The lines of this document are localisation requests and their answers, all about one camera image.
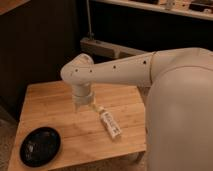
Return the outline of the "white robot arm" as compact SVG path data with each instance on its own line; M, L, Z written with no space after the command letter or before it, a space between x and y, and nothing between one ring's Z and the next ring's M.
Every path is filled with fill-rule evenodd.
M93 83L147 87L147 171L213 171L213 51L180 48L99 64L80 54L61 78L77 105L93 100Z

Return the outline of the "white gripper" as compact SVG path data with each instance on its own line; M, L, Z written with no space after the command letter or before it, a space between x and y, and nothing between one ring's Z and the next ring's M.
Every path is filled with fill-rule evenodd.
M80 106L88 105L90 108L94 108L94 104L92 103L94 101L94 92L91 91L88 95L72 95L73 102L75 104L75 112L79 111Z

